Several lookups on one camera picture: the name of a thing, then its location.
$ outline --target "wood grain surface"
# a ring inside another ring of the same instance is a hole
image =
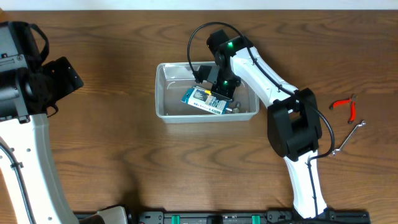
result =
[[[345,151],[318,161],[335,209],[363,209],[398,222],[398,13],[396,11],[7,12],[38,24],[48,60],[66,56],[85,86],[59,101],[50,140],[73,211],[124,202],[168,211],[292,207],[285,162],[267,139],[267,111],[231,123],[165,124],[155,113],[155,72],[186,62],[188,38],[209,21],[246,34],[263,59],[298,88],[311,88],[340,145],[354,125],[332,101],[358,95],[358,130]],[[192,60],[212,60],[201,30]],[[330,138],[323,125],[320,151]],[[15,223],[0,178],[0,222]]]

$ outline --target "black cable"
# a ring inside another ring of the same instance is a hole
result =
[[[192,73],[195,73],[195,72],[196,72],[196,71],[194,71],[194,69],[193,69],[193,67],[192,67],[192,63],[191,63],[191,59],[190,59],[190,47],[191,47],[191,42],[192,42],[192,40],[193,40],[193,37],[195,36],[195,34],[196,34],[200,29],[202,29],[202,28],[204,28],[204,27],[206,27],[206,26],[215,25],[215,24],[224,25],[224,26],[229,27],[229,28],[231,28],[232,30],[234,30],[234,31],[240,36],[240,38],[243,40],[243,42],[244,42],[244,44],[245,44],[245,46],[246,46],[246,48],[247,48],[247,50],[248,50],[248,52],[249,52],[249,55],[250,55],[251,59],[253,60],[253,63],[257,66],[257,68],[258,68],[258,69],[259,69],[259,70],[260,70],[260,71],[261,71],[261,72],[262,72],[262,73],[263,73],[275,86],[277,86],[279,90],[282,90],[284,93],[290,95],[291,97],[295,98],[296,100],[301,101],[302,103],[305,103],[306,105],[308,105],[312,110],[314,110],[314,112],[316,112],[317,115],[319,115],[319,117],[322,119],[322,121],[326,124],[326,127],[327,127],[328,130],[329,130],[330,141],[331,141],[329,150],[328,150],[326,153],[324,153],[324,154],[310,157],[310,158],[308,158],[308,161],[307,161],[307,166],[308,166],[308,171],[309,171],[309,173],[310,173],[310,180],[311,180],[312,191],[313,191],[314,204],[315,204],[315,218],[318,218],[317,195],[316,195],[316,192],[315,192],[315,184],[314,184],[314,182],[313,182],[313,177],[312,177],[311,161],[314,160],[314,159],[319,159],[319,158],[322,158],[322,157],[329,156],[329,155],[333,152],[333,150],[334,150],[334,148],[335,148],[335,134],[333,133],[333,129],[331,128],[330,123],[329,123],[328,120],[325,118],[325,116],[324,116],[316,107],[314,107],[314,106],[312,105],[311,102],[302,99],[301,97],[295,95],[294,93],[291,93],[290,91],[288,91],[288,90],[286,90],[285,88],[283,88],[282,84],[280,84],[280,83],[278,83],[277,81],[275,81],[275,80],[274,80],[274,79],[273,79],[273,78],[260,66],[260,64],[259,64],[259,62],[257,61],[257,59],[254,58],[254,56],[253,56],[253,54],[252,54],[252,52],[251,52],[251,50],[250,50],[250,48],[249,48],[249,43],[248,43],[248,41],[246,40],[246,38],[244,38],[244,36],[242,35],[242,33],[240,33],[240,31],[238,31],[237,28],[235,28],[235,27],[233,27],[232,25],[227,24],[227,23],[225,23],[225,22],[208,22],[208,23],[206,23],[206,24],[201,25],[201,26],[198,27],[195,31],[193,31],[193,33],[192,33],[192,35],[191,35],[191,37],[190,37],[190,39],[189,39],[188,48],[187,48],[187,58],[188,58],[188,63],[189,63],[189,66],[190,66],[190,68],[191,68],[191,70],[192,70]]]
[[[31,29],[33,29],[34,31],[36,31],[45,41],[45,45],[43,47],[43,50],[40,53],[40,59],[42,59],[42,61],[40,62],[40,65],[41,65],[41,64],[43,64],[43,62],[45,61],[47,56],[49,56],[49,53],[50,53],[50,42],[49,42],[49,39],[47,38],[47,36],[44,34],[44,32],[38,27],[38,25],[29,24],[29,27]]]
[[[21,193],[22,193],[22,199],[24,201],[26,214],[29,219],[29,222],[30,222],[30,224],[36,224],[35,218],[33,216],[32,207],[30,206],[29,196],[26,191],[24,178],[23,178],[22,172],[21,172],[22,164],[20,162],[18,162],[17,159],[15,158],[14,154],[12,152],[10,152],[10,150],[8,150],[1,143],[0,143],[0,149],[6,154],[8,159],[11,161],[11,169],[14,170],[15,175],[17,176],[19,189],[21,190]]]

